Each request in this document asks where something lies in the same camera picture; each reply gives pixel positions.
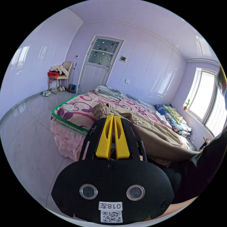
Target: blue floral quilt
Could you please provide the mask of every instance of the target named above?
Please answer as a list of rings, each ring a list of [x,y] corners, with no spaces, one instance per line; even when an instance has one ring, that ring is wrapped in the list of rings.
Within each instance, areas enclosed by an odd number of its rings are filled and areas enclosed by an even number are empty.
[[[179,135],[182,135],[186,138],[190,138],[191,136],[191,131],[192,129],[190,126],[185,125],[185,124],[178,124],[175,119],[169,114],[169,112],[163,107],[163,105],[157,104],[154,105],[157,111],[161,114],[164,115],[166,120],[169,122],[169,124],[172,126],[172,129],[178,133]]]

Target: chair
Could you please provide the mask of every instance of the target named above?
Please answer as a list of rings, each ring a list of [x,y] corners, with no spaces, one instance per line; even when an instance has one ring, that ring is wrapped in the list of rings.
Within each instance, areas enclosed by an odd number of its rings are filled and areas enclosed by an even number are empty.
[[[62,66],[68,71],[68,73],[70,72],[70,70],[72,68],[72,65],[73,65],[73,62],[72,61],[65,61],[62,64]],[[48,91],[50,90],[50,78],[51,77],[49,77]],[[53,77],[53,79],[57,80],[55,94],[57,94],[57,84],[59,83],[59,86],[61,86],[61,80],[66,80],[66,90],[68,89],[68,79],[69,79],[69,76]]]

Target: beige blanket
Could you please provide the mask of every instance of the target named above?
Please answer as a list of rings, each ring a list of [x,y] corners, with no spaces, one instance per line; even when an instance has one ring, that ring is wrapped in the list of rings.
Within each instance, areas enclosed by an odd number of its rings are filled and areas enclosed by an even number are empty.
[[[168,161],[181,161],[190,159],[199,153],[188,150],[180,137],[171,129],[151,122],[134,111],[99,103],[92,109],[92,113],[97,119],[114,114],[131,121],[144,143],[146,154],[153,160],[157,158]]]

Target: dark clothing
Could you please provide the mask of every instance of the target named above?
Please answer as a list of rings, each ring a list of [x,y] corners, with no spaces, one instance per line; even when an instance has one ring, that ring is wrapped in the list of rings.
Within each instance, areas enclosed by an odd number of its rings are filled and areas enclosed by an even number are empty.
[[[172,203],[181,203],[199,196],[216,174],[227,149],[227,126],[214,137],[203,151],[190,160],[174,162],[169,167],[159,165],[168,176],[175,197]]]

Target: ceiling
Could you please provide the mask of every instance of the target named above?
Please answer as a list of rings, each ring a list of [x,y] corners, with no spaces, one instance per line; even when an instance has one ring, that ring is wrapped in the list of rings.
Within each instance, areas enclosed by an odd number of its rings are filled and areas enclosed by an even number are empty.
[[[187,61],[219,63],[213,49],[195,28],[173,12],[153,3],[141,0],[89,0],[68,9],[83,22],[115,21],[145,29],[165,40]]]

